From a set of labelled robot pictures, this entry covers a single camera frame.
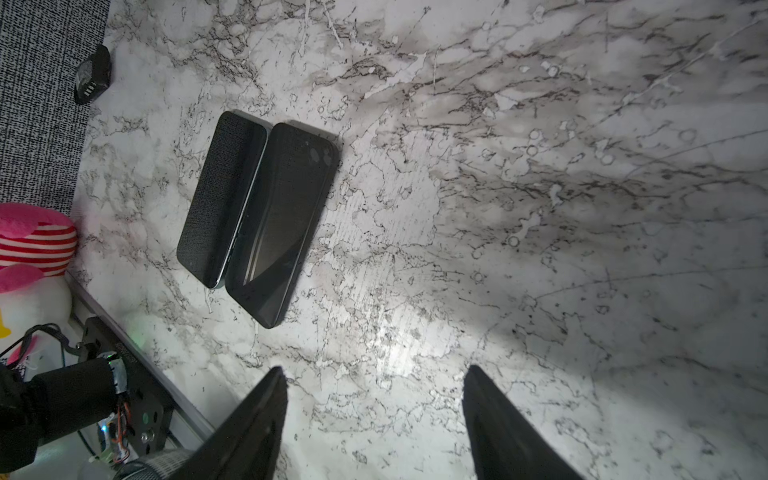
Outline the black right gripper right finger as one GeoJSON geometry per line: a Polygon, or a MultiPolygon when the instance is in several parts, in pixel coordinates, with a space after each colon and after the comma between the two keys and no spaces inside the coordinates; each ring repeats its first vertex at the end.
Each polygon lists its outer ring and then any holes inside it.
{"type": "Polygon", "coordinates": [[[479,479],[580,477],[477,365],[465,376],[462,407],[479,479]]]}

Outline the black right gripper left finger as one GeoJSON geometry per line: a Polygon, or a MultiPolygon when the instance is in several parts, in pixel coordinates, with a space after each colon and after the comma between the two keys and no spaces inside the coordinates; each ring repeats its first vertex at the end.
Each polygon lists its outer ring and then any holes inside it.
{"type": "Polygon", "coordinates": [[[273,478],[287,406],[287,379],[274,367],[173,477],[273,478]]]}

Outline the black phone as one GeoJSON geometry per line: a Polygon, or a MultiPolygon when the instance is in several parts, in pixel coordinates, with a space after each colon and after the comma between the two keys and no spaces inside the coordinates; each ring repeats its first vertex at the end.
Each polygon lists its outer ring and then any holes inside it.
{"type": "Polygon", "coordinates": [[[241,111],[217,121],[177,244],[177,259],[209,289],[221,284],[269,128],[241,111]]]}
{"type": "Polygon", "coordinates": [[[300,123],[269,133],[225,274],[227,293],[265,329],[284,321],[339,160],[300,123]]]}

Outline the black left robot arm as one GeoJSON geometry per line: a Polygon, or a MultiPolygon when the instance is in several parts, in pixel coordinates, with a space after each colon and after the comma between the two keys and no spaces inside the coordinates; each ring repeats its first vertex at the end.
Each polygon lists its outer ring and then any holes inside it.
{"type": "Polygon", "coordinates": [[[96,423],[117,406],[115,371],[105,358],[25,381],[1,367],[1,472],[34,462],[39,446],[96,423]]]}

